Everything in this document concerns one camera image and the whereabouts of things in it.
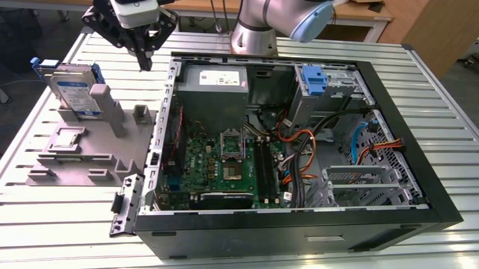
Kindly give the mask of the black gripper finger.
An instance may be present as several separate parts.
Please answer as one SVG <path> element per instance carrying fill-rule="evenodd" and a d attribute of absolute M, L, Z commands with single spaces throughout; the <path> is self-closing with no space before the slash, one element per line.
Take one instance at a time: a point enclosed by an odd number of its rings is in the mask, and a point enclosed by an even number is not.
<path fill-rule="evenodd" d="M 145 63 L 143 70 L 150 70 L 151 61 L 150 57 L 154 51 L 162 46 L 166 38 L 175 29 L 178 23 L 178 15 L 173 11 L 159 12 L 158 22 L 154 23 L 151 28 L 155 32 L 150 35 L 149 30 L 145 30 L 143 40 L 145 40 Z"/>
<path fill-rule="evenodd" d="M 85 25 L 115 47 L 125 48 L 135 57 L 139 70 L 150 70 L 151 52 L 149 51 L 149 33 L 145 26 L 123 29 L 111 14 L 113 9 L 89 7 L 81 17 Z"/>

